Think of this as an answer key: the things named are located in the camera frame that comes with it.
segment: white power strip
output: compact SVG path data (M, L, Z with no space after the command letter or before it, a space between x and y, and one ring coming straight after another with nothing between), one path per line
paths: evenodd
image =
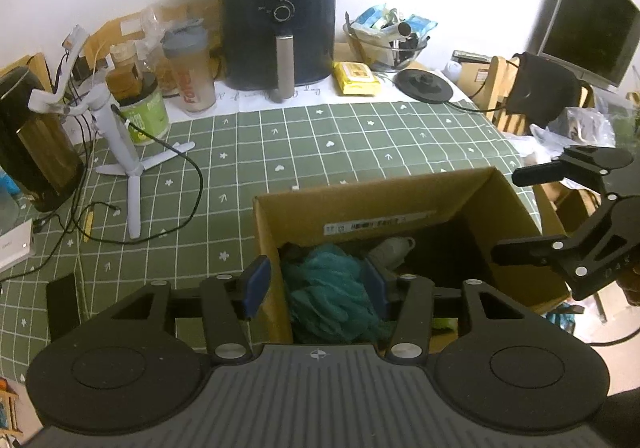
M0 237L0 272L11 269L33 255L35 247L31 219Z

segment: gray ridged panel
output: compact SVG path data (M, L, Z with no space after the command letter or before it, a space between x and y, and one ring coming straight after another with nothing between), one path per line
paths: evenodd
M48 428L30 448L606 448L587 426L549 436L495 432L463 418L417 367L371 346L266 346L258 360L215 370L171 420L117 437Z

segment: air fryer handle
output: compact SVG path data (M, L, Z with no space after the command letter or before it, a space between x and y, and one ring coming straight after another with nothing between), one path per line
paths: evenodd
M282 99L288 99L296 93L293 36L291 34L276 36L276 59L278 62L278 92Z

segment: glass bowl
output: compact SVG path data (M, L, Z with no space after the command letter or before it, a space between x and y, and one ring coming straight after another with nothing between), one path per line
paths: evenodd
M426 49L429 39L425 39L415 49L394 49L389 45L366 42L356 35L349 34L347 24L343 25L344 33L353 54L362 63L369 65L374 72L399 72L407 68L420 53Z

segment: gray bottle lid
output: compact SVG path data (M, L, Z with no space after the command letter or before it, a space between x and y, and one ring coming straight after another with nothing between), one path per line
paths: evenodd
M209 48L209 35L202 18L186 20L168 30L162 38L164 55L171 59Z

